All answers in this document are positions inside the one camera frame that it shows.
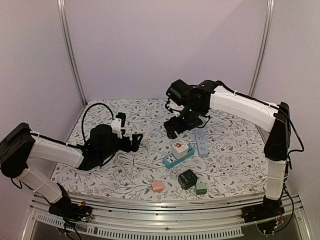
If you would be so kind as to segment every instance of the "teal power strip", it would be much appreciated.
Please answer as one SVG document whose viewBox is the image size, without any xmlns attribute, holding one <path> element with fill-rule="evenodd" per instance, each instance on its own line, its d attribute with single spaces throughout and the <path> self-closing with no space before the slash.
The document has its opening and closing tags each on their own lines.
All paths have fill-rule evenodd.
<svg viewBox="0 0 320 240">
<path fill-rule="evenodd" d="M 188 146 L 189 146 L 188 153 L 180 159 L 176 159 L 176 157 L 172 153 L 169 154 L 168 156 L 165 156 L 162 161 L 165 167 L 167 169 L 170 169 L 176 166 L 177 164 L 181 163 L 182 161 L 186 160 L 187 158 L 190 158 L 191 156 L 193 156 L 195 154 L 195 149 L 190 144 L 188 144 Z"/>
</svg>

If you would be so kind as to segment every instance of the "black cable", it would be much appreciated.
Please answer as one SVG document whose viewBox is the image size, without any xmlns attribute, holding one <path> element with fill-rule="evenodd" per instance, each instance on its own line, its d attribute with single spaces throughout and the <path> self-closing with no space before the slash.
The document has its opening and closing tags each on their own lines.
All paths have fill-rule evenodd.
<svg viewBox="0 0 320 240">
<path fill-rule="evenodd" d="M 12 178 L 11 178 L 11 181 L 12 181 L 12 183 L 13 183 L 17 188 L 19 188 L 19 186 L 17 186 L 17 185 L 13 182 L 13 179 L 12 179 Z M 27 186 L 28 189 L 30 189 L 31 191 L 33 191 L 33 189 L 32 189 L 31 187 L 29 187 L 27 184 L 25 184 L 25 183 L 23 183 L 23 184 L 24 184 L 25 186 Z M 76 235 L 78 236 L 79 240 L 82 240 L 82 238 L 81 238 L 79 232 L 77 231 L 76 227 L 73 226 L 72 223 L 61 213 L 61 211 L 60 211 L 57 207 L 55 207 L 51 202 L 49 202 L 49 200 L 48 200 L 47 198 L 45 198 L 43 195 L 41 195 L 41 196 L 42 196 L 43 199 L 50 205 L 50 207 L 54 208 L 54 210 L 62 216 L 62 218 L 63 218 L 63 220 L 64 220 L 64 222 L 65 222 L 65 224 L 64 224 L 64 232 L 66 233 L 66 223 L 67 223 L 71 228 L 74 229 L 74 231 L 75 231 Z M 70 236 L 68 236 L 68 234 L 65 234 L 65 235 L 66 235 L 69 239 L 75 240 L 75 239 L 71 238 Z"/>
<path fill-rule="evenodd" d="M 221 84 L 225 89 L 227 89 L 228 91 L 232 92 L 233 94 L 236 94 L 236 95 L 239 95 L 239 96 L 244 97 L 244 98 L 246 98 L 246 99 L 250 99 L 250 100 L 256 101 L 256 102 L 258 102 L 258 103 L 260 103 L 260 104 L 269 106 L 269 107 L 271 107 L 271 108 L 273 108 L 273 109 L 275 109 L 275 110 L 278 110 L 279 112 L 281 112 L 281 113 L 286 117 L 286 119 L 289 121 L 289 123 L 290 123 L 290 125 L 291 125 L 291 127 L 292 127 L 292 129 L 293 129 L 293 131 L 294 131 L 294 134 L 295 134 L 296 138 L 298 139 L 298 141 L 299 141 L 299 143 L 300 143 L 300 146 L 301 146 L 301 149 L 293 149 L 293 150 L 290 150 L 290 151 L 287 153 L 287 157 L 288 157 L 289 161 L 291 161 L 291 158 L 290 158 L 290 154 L 291 154 L 291 153 L 293 153 L 293 152 L 300 152 L 300 153 L 302 153 L 302 152 L 305 151 L 305 146 L 304 146 L 304 144 L 303 144 L 303 142 L 302 142 L 302 140 L 301 140 L 301 138 L 300 138 L 300 136 L 299 136 L 299 134 L 298 134 L 298 132 L 297 132 L 294 124 L 293 124 L 293 122 L 291 121 L 291 119 L 290 119 L 290 117 L 288 116 L 288 114 L 287 114 L 286 112 L 284 112 L 281 108 L 276 107 L 276 106 L 274 106 L 274 105 L 271 105 L 271 104 L 269 104 L 269 103 L 267 103 L 267 102 L 265 102 L 265 101 L 259 100 L 259 99 L 255 98 L 255 97 L 248 96 L 248 95 L 245 95 L 245 94 L 243 94 L 243 93 L 241 93 L 241 92 L 234 91 L 234 90 L 232 90 L 231 88 L 227 87 L 222 81 L 217 81 L 217 82 L 218 82 L 219 84 Z"/>
<path fill-rule="evenodd" d="M 287 186 L 284 185 L 284 191 L 285 191 L 285 194 L 289 197 L 290 201 L 291 201 L 291 204 L 292 204 L 292 212 L 291 212 L 291 216 L 289 218 L 289 221 L 279 230 L 276 230 L 275 233 L 279 233 L 281 232 L 283 229 L 285 229 L 289 223 L 291 222 L 292 218 L 294 217 L 294 213 L 295 213 L 295 203 L 294 203 L 294 200 L 292 199 L 292 197 L 290 196 L 289 194 L 289 191 L 287 189 Z"/>
<path fill-rule="evenodd" d="M 11 182 L 13 183 L 13 185 L 15 185 L 18 189 L 22 189 L 22 183 L 21 183 L 21 181 L 19 181 L 19 183 L 20 183 L 20 186 L 18 186 L 15 182 L 14 182 L 14 180 L 11 178 Z"/>
<path fill-rule="evenodd" d="M 116 153 L 114 153 L 107 161 L 105 161 L 103 164 L 101 164 L 100 168 L 102 168 L 104 165 L 106 165 L 108 162 L 110 162 L 111 159 L 113 159 L 115 155 L 116 155 Z"/>
<path fill-rule="evenodd" d="M 196 126 L 197 129 L 203 129 L 207 125 L 207 123 L 210 121 L 210 119 L 211 119 L 210 115 L 209 116 L 205 116 L 205 117 L 208 118 L 208 120 L 205 122 L 205 124 L 203 126 Z"/>
<path fill-rule="evenodd" d="M 89 107 L 85 110 L 85 112 L 84 112 L 84 114 L 83 114 L 83 117 L 82 117 L 82 120 L 81 120 L 81 132 L 82 132 L 82 138 L 83 138 L 84 144 L 87 143 L 86 136 L 85 136 L 85 130 L 84 130 L 85 118 L 86 118 L 86 115 L 87 115 L 88 111 L 89 111 L 91 108 L 93 108 L 94 106 L 97 106 L 97 105 L 102 105 L 102 106 L 106 107 L 106 108 L 109 110 L 109 112 L 111 113 L 112 120 L 114 120 L 114 113 L 112 112 L 112 110 L 110 109 L 110 107 L 108 107 L 108 105 L 106 105 L 106 104 L 104 104 L 104 103 L 102 103 L 102 102 L 97 102 L 97 103 L 92 104 L 91 106 L 89 106 Z"/>
<path fill-rule="evenodd" d="M 66 224 L 64 224 L 63 226 L 64 226 L 64 235 L 65 235 L 68 239 L 70 239 L 70 240 L 75 240 L 74 238 L 72 238 L 72 237 L 69 236 L 69 233 L 67 233 Z M 79 232 L 76 230 L 76 228 L 73 227 L 73 229 L 74 229 L 76 235 L 78 236 L 79 240 L 82 240 L 82 238 L 81 238 Z"/>
<path fill-rule="evenodd" d="M 45 135 L 37 134 L 37 133 L 35 133 L 35 132 L 31 132 L 31 135 L 32 135 L 32 136 L 39 137 L 39 138 L 41 138 L 41 139 L 49 140 L 49 141 L 54 142 L 54 143 L 56 143 L 56 144 L 61 144 L 61 145 L 67 146 L 67 147 L 72 147 L 72 148 L 75 148 L 75 149 L 80 149 L 79 146 L 75 146 L 75 145 L 72 145 L 72 144 L 68 144 L 68 143 L 65 143 L 65 142 L 63 142 L 63 141 L 60 141 L 60 140 L 57 140 L 57 139 L 53 139 L 53 138 L 48 137 L 48 136 L 45 136 Z"/>
<path fill-rule="evenodd" d="M 71 228 L 73 228 L 73 230 L 74 230 L 74 232 L 76 233 L 76 235 L 78 236 L 78 239 L 79 240 L 82 240 L 82 237 L 80 236 L 80 234 L 79 234 L 79 232 L 78 232 L 78 230 L 76 229 L 76 227 L 75 226 L 73 226 L 73 224 L 68 220 L 68 218 L 66 218 L 62 213 L 61 213 L 61 211 L 57 208 L 57 207 L 55 207 L 51 202 L 49 202 L 49 200 L 48 199 L 46 199 L 44 196 L 42 196 L 43 198 L 44 198 L 44 200 L 50 205 L 50 207 L 52 207 L 52 208 L 54 208 L 61 216 L 62 216 L 62 219 L 64 220 L 64 234 L 65 234 L 65 236 L 67 236 L 69 239 L 71 239 L 71 240 L 75 240 L 75 239 L 73 239 L 73 238 L 71 238 L 68 234 L 67 234 L 67 228 L 66 228 L 66 224 L 69 226 L 69 227 L 71 227 Z"/>
</svg>

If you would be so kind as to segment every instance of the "metal rail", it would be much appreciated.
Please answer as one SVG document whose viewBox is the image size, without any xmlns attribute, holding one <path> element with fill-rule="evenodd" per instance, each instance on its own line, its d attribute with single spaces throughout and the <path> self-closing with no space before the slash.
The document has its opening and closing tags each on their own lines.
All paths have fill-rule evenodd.
<svg viewBox="0 0 320 240">
<path fill-rule="evenodd" d="M 85 96 L 84 89 L 82 87 L 82 83 L 80 80 L 80 75 L 79 75 L 79 71 L 78 71 L 78 67 L 77 67 L 77 63 L 76 63 L 76 58 L 75 58 L 74 50 L 72 47 L 70 31 L 69 31 L 69 26 L 68 26 L 68 21 L 67 21 L 65 0 L 57 0 L 57 4 L 58 4 L 58 11 L 59 11 L 59 16 L 60 16 L 60 22 L 61 22 L 64 43 L 65 43 L 66 51 L 68 54 L 74 83 L 75 83 L 79 98 L 81 100 L 81 103 L 85 107 L 88 102 L 87 102 L 87 99 Z"/>
<path fill-rule="evenodd" d="M 79 223 L 80 232 L 102 238 L 151 240 L 153 236 L 158 240 L 166 237 L 167 240 L 189 236 L 202 240 L 230 239 L 238 230 L 242 236 L 241 227 L 245 223 L 241 218 L 241 208 L 244 206 L 262 203 L 263 194 L 235 196 L 223 199 L 152 202 L 145 200 L 120 198 L 92 198 L 90 196 L 70 193 L 73 202 L 86 201 L 93 208 L 94 219 L 90 223 Z M 295 211 L 303 210 L 299 196 L 292 196 Z M 282 203 L 286 211 L 291 214 L 292 205 L 288 197 L 283 197 Z M 61 228 L 63 220 L 48 213 L 48 203 L 35 194 L 30 209 L 33 219 Z"/>
<path fill-rule="evenodd" d="M 274 13 L 274 6 L 275 6 L 275 0 L 268 0 L 259 56 L 255 65 L 253 78 L 252 78 L 252 82 L 249 89 L 249 96 L 252 96 L 252 97 L 255 95 L 260 72 L 262 69 L 262 64 L 266 54 L 267 43 L 268 43 L 268 38 L 269 38 L 269 33 L 270 33 L 271 23 L 272 23 L 272 17 Z"/>
</svg>

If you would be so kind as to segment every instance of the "pink box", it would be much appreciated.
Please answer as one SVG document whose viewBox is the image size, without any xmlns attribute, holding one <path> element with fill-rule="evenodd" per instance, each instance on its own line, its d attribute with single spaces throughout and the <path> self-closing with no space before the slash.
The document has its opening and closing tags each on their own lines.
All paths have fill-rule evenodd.
<svg viewBox="0 0 320 240">
<path fill-rule="evenodd" d="M 162 181 L 154 181 L 152 183 L 152 188 L 153 188 L 153 192 L 156 193 L 156 192 L 161 192 L 164 190 L 164 186 L 162 185 Z"/>
</svg>

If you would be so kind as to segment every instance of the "white wall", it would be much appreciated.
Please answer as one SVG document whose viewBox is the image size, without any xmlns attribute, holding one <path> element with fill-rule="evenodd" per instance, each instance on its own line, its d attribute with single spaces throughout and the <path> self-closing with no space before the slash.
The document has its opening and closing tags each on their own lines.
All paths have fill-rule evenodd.
<svg viewBox="0 0 320 240">
<path fill-rule="evenodd" d="M 0 139 L 26 122 L 31 129 L 64 141 L 81 109 L 57 1 L 2 0 Z M 52 162 L 36 165 L 47 175 L 54 167 Z M 26 187 L 19 190 L 0 174 L 0 239 L 18 239 L 32 196 Z"/>
<path fill-rule="evenodd" d="M 89 100 L 164 98 L 177 79 L 223 80 L 248 93 L 267 2 L 66 1 Z"/>
<path fill-rule="evenodd" d="M 288 185 L 299 193 L 314 239 L 320 235 L 320 1 L 276 1 L 255 96 L 290 105 L 304 153 L 292 154 Z M 291 147 L 299 147 L 291 133 Z"/>
</svg>

